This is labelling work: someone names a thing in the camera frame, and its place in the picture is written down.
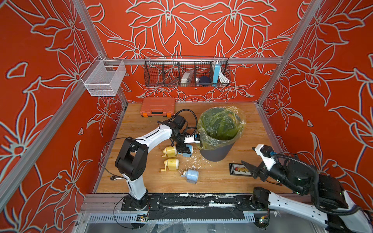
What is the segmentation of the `blue pencil sharpener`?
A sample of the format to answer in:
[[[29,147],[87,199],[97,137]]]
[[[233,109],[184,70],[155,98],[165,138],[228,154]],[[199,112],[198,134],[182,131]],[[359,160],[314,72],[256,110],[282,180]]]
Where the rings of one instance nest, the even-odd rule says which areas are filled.
[[[187,145],[186,145],[186,148],[187,148],[187,151],[186,151],[186,152],[183,152],[182,155],[183,155],[184,157],[191,157],[192,154],[193,154],[193,146],[190,145],[190,144],[187,144]]]
[[[196,184],[199,179],[199,172],[197,170],[188,169],[183,171],[181,177],[186,178],[189,183]]]

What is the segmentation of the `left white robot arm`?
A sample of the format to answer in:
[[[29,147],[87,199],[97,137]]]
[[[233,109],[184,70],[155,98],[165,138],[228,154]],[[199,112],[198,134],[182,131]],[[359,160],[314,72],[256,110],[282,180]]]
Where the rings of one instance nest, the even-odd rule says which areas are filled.
[[[193,154],[189,144],[199,144],[197,134],[198,118],[190,109],[182,109],[174,116],[158,121],[150,133],[138,137],[126,137],[115,161],[121,176],[112,174],[111,179],[125,179],[129,187],[129,204],[136,210],[143,210],[148,204],[149,191],[143,181],[148,153],[164,141],[170,140],[177,154]]]

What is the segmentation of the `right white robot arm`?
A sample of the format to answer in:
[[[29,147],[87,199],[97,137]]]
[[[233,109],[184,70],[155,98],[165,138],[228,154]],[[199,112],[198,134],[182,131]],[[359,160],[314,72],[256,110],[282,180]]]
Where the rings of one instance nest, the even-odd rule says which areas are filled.
[[[242,161],[254,179],[276,180],[300,196],[310,195],[311,203],[287,199],[268,189],[255,187],[251,197],[253,207],[283,211],[309,220],[329,233],[371,233],[373,220],[367,211],[350,198],[341,183],[297,157],[276,153],[272,147],[259,144],[253,148],[261,158],[259,166]]]

